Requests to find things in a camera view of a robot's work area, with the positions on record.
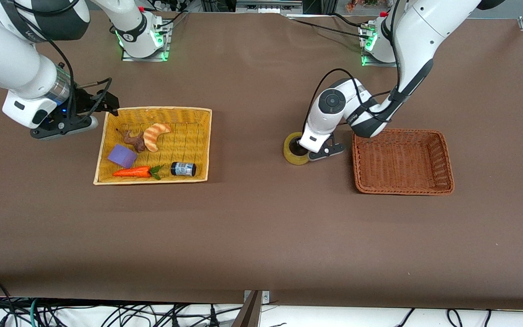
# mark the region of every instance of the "white floor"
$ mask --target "white floor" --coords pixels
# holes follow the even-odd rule
[[[216,310],[236,308],[239,305],[223,304],[216,305]],[[156,312],[167,312],[172,306],[153,306]],[[195,304],[187,307],[181,314],[203,314],[209,315],[209,305]],[[114,311],[112,307],[96,307],[89,309],[65,309],[58,311],[58,318],[67,327],[100,327],[103,321]],[[264,306],[260,319],[260,327],[396,327],[401,323],[409,309],[401,308],[341,308],[341,307],[297,307],[297,306]],[[238,311],[228,312],[220,315],[220,322],[232,321]],[[483,327],[487,316],[486,311],[458,310],[463,327]],[[450,327],[446,318],[446,310],[417,309],[405,327]],[[0,320],[5,315],[0,310]],[[144,315],[154,323],[151,314]],[[181,327],[188,327],[199,321],[199,318],[180,318]],[[143,318],[132,318],[126,327],[147,327],[148,321]],[[14,327],[15,323],[9,318],[6,327]],[[198,325],[208,326],[207,321]],[[21,321],[20,327],[30,327],[25,321]],[[488,327],[523,327],[523,312],[494,311],[488,323]]]

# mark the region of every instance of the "purple block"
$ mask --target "purple block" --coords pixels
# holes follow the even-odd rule
[[[114,149],[110,151],[110,155],[108,155],[108,160],[125,168],[132,167],[136,159],[137,154],[134,151],[129,150],[120,144],[115,145]]]

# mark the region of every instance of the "yellow basket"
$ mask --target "yellow basket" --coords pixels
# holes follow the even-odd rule
[[[131,130],[135,136],[155,123],[167,123],[171,132],[162,134],[157,139],[158,151],[148,150],[138,154],[133,166],[162,166],[154,178],[115,177],[112,173],[122,169],[108,160],[108,155],[115,145],[120,144],[133,150],[133,146],[124,143],[122,133]],[[106,113],[104,132],[98,164],[96,165],[95,185],[158,184],[158,183],[194,183],[205,182],[209,173],[209,139],[211,138],[211,110],[180,106],[148,106],[120,108],[118,116]],[[171,164],[175,161],[192,162],[197,167],[195,176],[174,176]]]

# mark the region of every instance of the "toy carrot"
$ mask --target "toy carrot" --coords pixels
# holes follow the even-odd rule
[[[140,166],[129,169],[121,169],[112,173],[112,176],[118,177],[153,177],[154,179],[160,180],[160,177],[156,174],[162,166]]]

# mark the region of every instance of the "brown table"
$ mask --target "brown table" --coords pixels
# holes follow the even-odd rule
[[[282,157],[328,70],[373,93],[394,86],[394,69],[361,67],[353,37],[279,15],[190,14],[169,62],[130,63],[108,18],[92,18],[83,39],[59,43],[77,81],[112,76],[123,107],[212,109],[209,181],[93,186],[101,128],[35,141],[0,111],[0,279],[12,295],[240,302],[269,289],[281,304],[523,308],[515,20],[467,20],[390,124],[446,136],[456,190],[417,197],[359,194],[350,153]],[[337,135],[350,143],[347,127]]]

